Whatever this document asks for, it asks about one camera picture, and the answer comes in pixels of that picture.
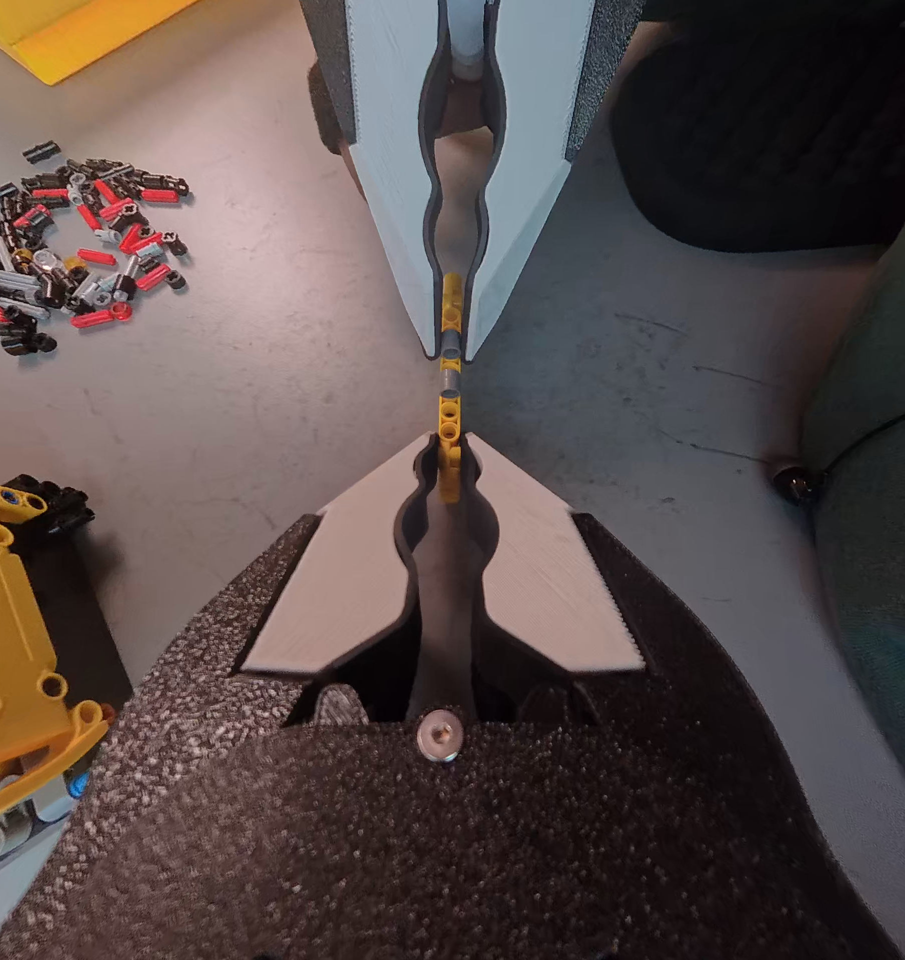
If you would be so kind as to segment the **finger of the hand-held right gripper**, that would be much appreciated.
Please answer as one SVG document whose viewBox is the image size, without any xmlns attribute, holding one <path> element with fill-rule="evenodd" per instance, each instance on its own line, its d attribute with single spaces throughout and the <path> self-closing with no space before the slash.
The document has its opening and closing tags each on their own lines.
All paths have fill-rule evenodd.
<svg viewBox="0 0 905 960">
<path fill-rule="evenodd" d="M 503 314 L 571 170 L 567 141 L 594 7 L 501 1 L 488 8 L 484 91 L 494 151 L 467 277 L 468 363 Z"/>
<path fill-rule="evenodd" d="M 450 42 L 445 2 L 347 1 L 354 142 L 350 156 L 398 294 L 422 345 L 438 353 L 442 272 L 435 167 Z"/>
</svg>

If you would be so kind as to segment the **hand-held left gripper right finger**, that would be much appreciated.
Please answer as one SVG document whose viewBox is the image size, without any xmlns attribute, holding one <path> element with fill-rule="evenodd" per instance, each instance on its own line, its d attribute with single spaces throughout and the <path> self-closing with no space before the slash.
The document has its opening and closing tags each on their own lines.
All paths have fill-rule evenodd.
<svg viewBox="0 0 905 960">
<path fill-rule="evenodd" d="M 539 693 L 588 716 L 588 682 L 642 676 L 646 660 L 560 496 L 470 433 L 462 498 L 479 552 L 470 680 L 480 718 L 519 718 Z"/>
</svg>

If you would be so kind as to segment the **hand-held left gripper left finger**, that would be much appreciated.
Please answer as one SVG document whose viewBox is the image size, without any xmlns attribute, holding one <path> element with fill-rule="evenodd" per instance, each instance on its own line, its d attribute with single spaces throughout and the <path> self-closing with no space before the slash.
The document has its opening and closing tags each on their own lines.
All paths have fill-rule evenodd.
<svg viewBox="0 0 905 960">
<path fill-rule="evenodd" d="M 330 501 L 307 524 L 238 657 L 239 673 L 304 684 L 289 720 L 319 693 L 350 687 L 369 720 L 406 719 L 422 611 L 413 551 L 429 529 L 433 436 L 422 435 Z"/>
</svg>

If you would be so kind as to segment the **yellow lego beam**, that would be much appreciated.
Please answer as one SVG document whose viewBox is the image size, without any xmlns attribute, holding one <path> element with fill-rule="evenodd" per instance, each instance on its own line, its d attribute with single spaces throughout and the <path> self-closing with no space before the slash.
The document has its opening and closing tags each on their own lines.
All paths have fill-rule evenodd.
<svg viewBox="0 0 905 960">
<path fill-rule="evenodd" d="M 462 348 L 463 327 L 463 281 L 462 277 L 454 272 L 448 272 L 443 279 L 442 316 L 439 342 L 439 353 L 442 331 L 447 329 L 459 330 L 461 333 Z M 446 362 L 439 355 L 440 378 L 444 368 L 452 367 L 462 373 L 461 360 Z M 462 450 L 461 439 L 461 396 L 456 400 L 443 400 L 439 395 L 438 402 L 438 490 L 441 501 L 446 505 L 454 505 L 460 498 L 460 474 Z"/>
</svg>

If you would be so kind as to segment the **yellow lego robot model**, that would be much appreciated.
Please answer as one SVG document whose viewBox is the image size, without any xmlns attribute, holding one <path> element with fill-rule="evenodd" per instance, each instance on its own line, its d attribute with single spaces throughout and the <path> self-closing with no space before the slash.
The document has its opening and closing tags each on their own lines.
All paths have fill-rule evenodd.
<svg viewBox="0 0 905 960">
<path fill-rule="evenodd" d="M 0 484 L 0 865 L 65 820 L 132 696 L 77 533 L 82 490 Z"/>
</svg>

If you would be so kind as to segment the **pile of small lego pins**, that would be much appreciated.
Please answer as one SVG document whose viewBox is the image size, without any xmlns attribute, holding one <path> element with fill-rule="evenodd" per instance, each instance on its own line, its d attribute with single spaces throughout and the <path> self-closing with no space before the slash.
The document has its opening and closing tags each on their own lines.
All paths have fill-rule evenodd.
<svg viewBox="0 0 905 960">
<path fill-rule="evenodd" d="M 191 251 L 156 222 L 193 200 L 180 175 L 62 152 L 0 184 L 0 349 L 58 349 L 57 334 L 120 327 L 150 297 L 189 290 Z"/>
</svg>

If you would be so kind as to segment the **person's right hand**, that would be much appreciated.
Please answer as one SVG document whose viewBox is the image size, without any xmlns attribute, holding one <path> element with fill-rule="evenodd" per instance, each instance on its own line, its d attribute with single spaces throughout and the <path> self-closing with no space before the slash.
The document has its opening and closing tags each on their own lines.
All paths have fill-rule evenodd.
<svg viewBox="0 0 905 960">
<path fill-rule="evenodd" d="M 443 274 L 469 274 L 479 243 L 476 202 L 485 184 L 494 151 L 487 126 L 435 141 L 435 166 L 442 204 L 435 224 L 434 246 Z"/>
</svg>

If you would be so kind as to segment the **black quilted pad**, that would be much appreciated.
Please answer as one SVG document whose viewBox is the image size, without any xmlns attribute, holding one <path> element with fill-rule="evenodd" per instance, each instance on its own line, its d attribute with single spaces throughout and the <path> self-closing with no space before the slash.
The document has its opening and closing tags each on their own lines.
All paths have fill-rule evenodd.
<svg viewBox="0 0 905 960">
<path fill-rule="evenodd" d="M 645 2 L 670 37 L 610 113 L 640 213 L 738 254 L 889 245 L 905 223 L 905 1 Z"/>
</svg>

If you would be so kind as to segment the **person's green sweatshirt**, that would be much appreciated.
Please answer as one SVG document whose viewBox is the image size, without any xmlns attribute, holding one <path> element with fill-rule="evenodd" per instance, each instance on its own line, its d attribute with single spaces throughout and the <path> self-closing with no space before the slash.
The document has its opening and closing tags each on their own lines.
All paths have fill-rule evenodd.
<svg viewBox="0 0 905 960">
<path fill-rule="evenodd" d="M 905 773 L 905 223 L 804 414 L 819 567 L 852 676 Z"/>
</svg>

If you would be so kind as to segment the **yellow plastic bin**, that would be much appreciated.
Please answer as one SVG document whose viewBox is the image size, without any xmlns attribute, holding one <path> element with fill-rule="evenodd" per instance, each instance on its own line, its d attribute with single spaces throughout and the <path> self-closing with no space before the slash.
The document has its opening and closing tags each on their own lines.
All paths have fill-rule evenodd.
<svg viewBox="0 0 905 960">
<path fill-rule="evenodd" d="M 193 1 L 0 1 L 0 50 L 54 86 Z"/>
</svg>

